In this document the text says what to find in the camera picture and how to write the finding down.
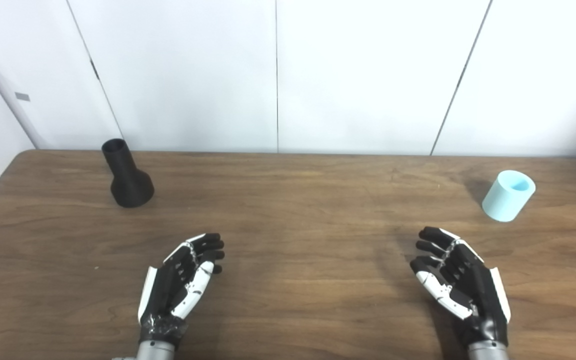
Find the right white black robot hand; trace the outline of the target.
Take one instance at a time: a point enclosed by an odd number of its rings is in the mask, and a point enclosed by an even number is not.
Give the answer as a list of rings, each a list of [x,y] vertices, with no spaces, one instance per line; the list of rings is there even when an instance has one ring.
[[[425,227],[415,246],[427,252],[410,261],[417,280],[456,320],[462,346],[509,346],[511,310],[498,268],[489,268],[466,240],[443,228]]]

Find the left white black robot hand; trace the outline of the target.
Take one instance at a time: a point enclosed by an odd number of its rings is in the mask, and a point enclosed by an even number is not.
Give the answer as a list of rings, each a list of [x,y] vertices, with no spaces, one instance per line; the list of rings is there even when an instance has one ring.
[[[225,243],[218,233],[200,234],[181,242],[160,267],[148,267],[137,319],[140,342],[165,342],[178,348],[186,322],[212,278],[222,272]]]

